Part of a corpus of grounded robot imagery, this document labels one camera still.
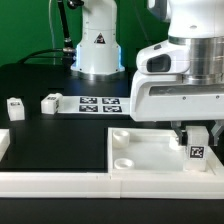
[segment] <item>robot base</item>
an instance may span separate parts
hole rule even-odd
[[[81,79],[91,80],[91,81],[111,81],[117,79],[123,79],[125,77],[125,71],[102,75],[102,74],[87,74],[79,71],[71,71],[73,76],[77,76]]]

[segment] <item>green wall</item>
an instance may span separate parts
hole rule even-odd
[[[140,49],[167,38],[168,24],[158,21],[150,14],[146,0],[116,0],[116,2],[118,5],[117,41],[123,49],[122,63],[125,67],[135,67],[135,58]],[[134,2],[149,38],[148,41],[138,22],[136,9],[133,7]],[[48,5],[48,0],[0,2],[0,66],[15,63],[32,52],[52,48]],[[81,39],[81,9],[72,11],[66,6],[66,11],[71,37],[77,44]],[[57,0],[53,0],[53,26],[56,47],[63,47]],[[43,59],[31,62],[43,63]]]

